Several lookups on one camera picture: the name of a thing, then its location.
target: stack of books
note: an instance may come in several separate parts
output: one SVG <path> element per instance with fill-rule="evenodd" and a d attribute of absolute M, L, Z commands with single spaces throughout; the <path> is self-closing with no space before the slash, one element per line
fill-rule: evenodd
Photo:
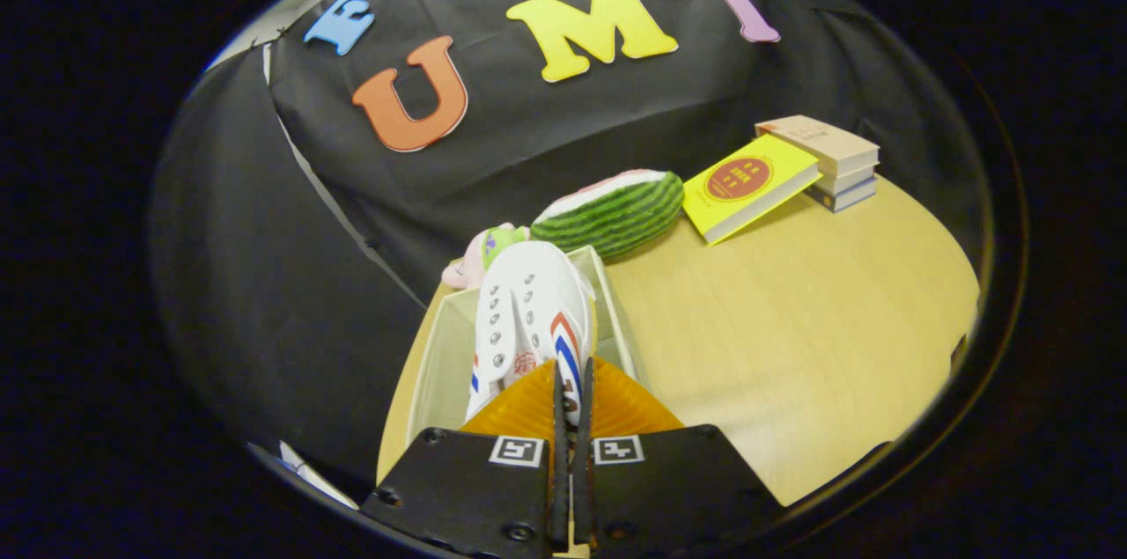
<path fill-rule="evenodd" d="M 877 193 L 873 175 L 880 147 L 817 118 L 796 115 L 755 124 L 755 136 L 770 134 L 818 158 L 822 178 L 805 189 L 837 213 Z"/>

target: book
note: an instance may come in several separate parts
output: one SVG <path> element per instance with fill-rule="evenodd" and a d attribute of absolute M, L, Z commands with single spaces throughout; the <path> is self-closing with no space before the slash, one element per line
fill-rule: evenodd
<path fill-rule="evenodd" d="M 823 172 L 822 178 L 817 183 L 814 183 L 819 189 L 825 190 L 826 194 L 837 195 L 842 190 L 846 190 L 854 185 L 860 185 L 862 181 L 872 178 L 873 167 L 861 167 L 860 170 L 851 172 L 848 175 L 838 175 L 838 177 L 832 177 L 832 175 L 825 175 Z"/>
<path fill-rule="evenodd" d="M 809 195 L 810 198 L 814 198 L 815 201 L 820 203 L 823 207 L 833 211 L 833 213 L 835 214 L 837 213 L 837 211 L 842 211 L 845 207 L 857 205 L 857 203 L 864 201 L 866 198 L 869 197 L 869 195 L 873 195 L 876 193 L 877 193 L 876 177 L 872 177 L 869 180 L 863 180 L 859 183 L 859 185 L 853 186 L 846 190 L 842 190 L 842 193 L 837 195 L 827 194 L 824 189 L 815 185 L 811 185 L 806 188 L 806 194 Z"/>
<path fill-rule="evenodd" d="M 818 169 L 837 178 L 876 166 L 880 147 L 817 118 L 795 115 L 755 124 L 756 136 L 773 134 L 818 158 Z"/>
<path fill-rule="evenodd" d="M 820 177 L 817 157 L 767 134 L 685 181 L 684 208 L 711 247 Z"/>

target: orange letter u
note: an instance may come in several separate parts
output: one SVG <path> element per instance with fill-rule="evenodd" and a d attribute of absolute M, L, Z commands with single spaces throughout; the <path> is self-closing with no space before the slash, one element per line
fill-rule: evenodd
<path fill-rule="evenodd" d="M 394 89 L 394 69 L 374 74 L 353 94 L 353 103 L 364 108 L 376 136 L 396 152 L 421 150 L 446 136 L 462 123 L 470 98 L 461 74 L 446 53 L 453 43 L 450 36 L 437 37 L 418 46 L 407 56 L 407 63 L 411 66 L 423 66 L 423 72 L 438 97 L 438 107 L 429 117 L 415 121 L 407 115 Z"/>

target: letter m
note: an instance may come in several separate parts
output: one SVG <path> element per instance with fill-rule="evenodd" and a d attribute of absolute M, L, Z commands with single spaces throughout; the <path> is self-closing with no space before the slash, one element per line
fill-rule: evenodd
<path fill-rule="evenodd" d="M 627 57 L 649 57 L 677 50 L 676 38 L 662 33 L 639 0 L 591 0 L 591 14 L 558 0 L 527 0 L 505 15 L 532 30 L 547 61 L 541 74 L 549 82 L 586 73 L 591 66 L 587 57 L 573 53 L 568 41 L 604 64 L 614 62 L 615 29 L 622 34 L 622 53 Z"/>

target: light wood surface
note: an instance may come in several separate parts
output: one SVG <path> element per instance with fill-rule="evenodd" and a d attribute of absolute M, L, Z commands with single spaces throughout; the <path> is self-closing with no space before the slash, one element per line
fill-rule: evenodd
<path fill-rule="evenodd" d="M 720 427 L 784 506 L 895 440 L 934 400 L 975 322 L 961 247 L 885 178 L 838 214 L 798 195 L 706 247 L 687 218 L 607 264 L 650 391 L 685 425 Z M 382 481 L 409 406 L 441 285 L 384 427 Z"/>

